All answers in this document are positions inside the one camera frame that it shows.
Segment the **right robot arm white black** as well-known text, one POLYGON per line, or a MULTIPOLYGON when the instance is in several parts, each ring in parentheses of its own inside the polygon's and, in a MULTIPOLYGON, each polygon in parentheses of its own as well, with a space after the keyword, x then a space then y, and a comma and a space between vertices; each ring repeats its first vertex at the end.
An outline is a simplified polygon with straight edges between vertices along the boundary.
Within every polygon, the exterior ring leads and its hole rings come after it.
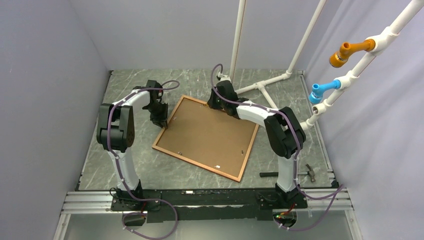
POLYGON ((305 132, 293 110, 289 107, 269 108, 238 97, 228 79, 221 79, 212 85, 207 105, 211 109, 222 110, 233 118, 250 121, 265 128, 270 147, 278 156, 275 200, 280 207, 289 207, 299 194, 297 160, 306 140, 305 132))

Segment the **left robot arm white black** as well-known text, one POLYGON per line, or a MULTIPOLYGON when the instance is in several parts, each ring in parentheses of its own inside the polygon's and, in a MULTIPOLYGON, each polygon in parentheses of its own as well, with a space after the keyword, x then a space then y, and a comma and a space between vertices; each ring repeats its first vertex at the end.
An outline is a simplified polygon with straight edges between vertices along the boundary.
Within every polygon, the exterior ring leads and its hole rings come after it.
POLYGON ((144 203, 143 188, 132 154, 135 133, 135 112, 149 111, 150 121, 168 127, 168 104, 162 99, 163 84, 148 80, 145 86, 136 86, 129 95, 114 103, 103 103, 98 112, 96 140, 111 158, 117 178, 115 198, 131 210, 144 203))

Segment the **blue pipe fitting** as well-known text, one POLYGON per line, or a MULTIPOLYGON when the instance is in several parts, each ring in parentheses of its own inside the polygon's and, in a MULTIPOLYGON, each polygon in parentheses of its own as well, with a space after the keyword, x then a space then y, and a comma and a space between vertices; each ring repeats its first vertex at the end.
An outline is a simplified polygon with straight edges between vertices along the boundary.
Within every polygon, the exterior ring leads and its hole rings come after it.
POLYGON ((314 83, 311 87, 311 93, 308 96, 310 103, 316 105, 319 104, 324 96, 324 93, 328 90, 337 90, 342 86, 338 79, 334 79, 332 82, 325 84, 314 83))

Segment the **orange pipe fitting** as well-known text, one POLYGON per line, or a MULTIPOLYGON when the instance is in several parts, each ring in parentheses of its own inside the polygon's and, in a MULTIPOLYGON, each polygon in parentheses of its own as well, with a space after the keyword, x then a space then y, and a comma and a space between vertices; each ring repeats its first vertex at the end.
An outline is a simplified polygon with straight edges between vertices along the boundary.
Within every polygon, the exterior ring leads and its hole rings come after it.
POLYGON ((334 68, 342 67, 350 58, 351 55, 360 51, 370 52, 376 46, 373 39, 366 39, 359 43, 344 42, 339 50, 332 54, 329 58, 329 64, 334 68))

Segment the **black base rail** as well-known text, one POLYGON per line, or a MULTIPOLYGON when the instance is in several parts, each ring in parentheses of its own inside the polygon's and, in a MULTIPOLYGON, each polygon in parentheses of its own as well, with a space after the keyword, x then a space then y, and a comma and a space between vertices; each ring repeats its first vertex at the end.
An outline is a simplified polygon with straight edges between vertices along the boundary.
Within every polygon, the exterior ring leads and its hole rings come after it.
POLYGON ((307 209, 300 193, 285 196, 275 187, 216 189, 144 189, 136 201, 127 193, 111 193, 112 212, 147 212, 148 223, 191 220, 256 219, 271 221, 274 214, 307 209))

